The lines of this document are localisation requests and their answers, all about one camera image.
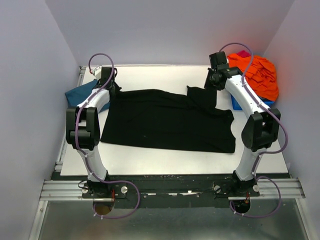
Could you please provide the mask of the black t-shirt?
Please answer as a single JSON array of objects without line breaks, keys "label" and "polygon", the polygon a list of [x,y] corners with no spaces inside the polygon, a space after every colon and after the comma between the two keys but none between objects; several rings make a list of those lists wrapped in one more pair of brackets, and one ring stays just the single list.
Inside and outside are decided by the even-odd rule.
[{"label": "black t-shirt", "polygon": [[110,103],[102,143],[178,151],[233,154],[233,113],[216,107],[217,92],[187,87],[120,91]]}]

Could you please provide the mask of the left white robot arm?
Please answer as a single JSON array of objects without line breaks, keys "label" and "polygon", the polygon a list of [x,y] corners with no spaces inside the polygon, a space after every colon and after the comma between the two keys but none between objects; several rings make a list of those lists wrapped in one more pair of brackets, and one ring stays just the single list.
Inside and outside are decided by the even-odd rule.
[{"label": "left white robot arm", "polygon": [[101,137],[99,113],[109,107],[111,99],[121,89],[115,83],[117,73],[115,67],[97,67],[93,73],[94,80],[65,94],[69,104],[66,110],[66,141],[82,158],[87,179],[95,182],[93,191],[101,198],[110,194],[111,185],[106,182],[108,171],[98,149]]}]

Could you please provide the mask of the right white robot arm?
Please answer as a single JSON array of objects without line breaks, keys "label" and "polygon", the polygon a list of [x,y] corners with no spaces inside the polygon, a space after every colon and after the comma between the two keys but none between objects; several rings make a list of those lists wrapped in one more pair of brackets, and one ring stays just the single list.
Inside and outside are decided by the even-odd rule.
[{"label": "right white robot arm", "polygon": [[238,67],[230,67],[223,51],[209,56],[210,68],[204,88],[207,90],[227,90],[240,105],[246,116],[246,124],[241,132],[244,145],[240,163],[234,171],[238,179],[230,183],[230,191],[241,196],[248,190],[247,181],[255,177],[261,156],[278,139],[280,112],[270,110],[247,83]]}]

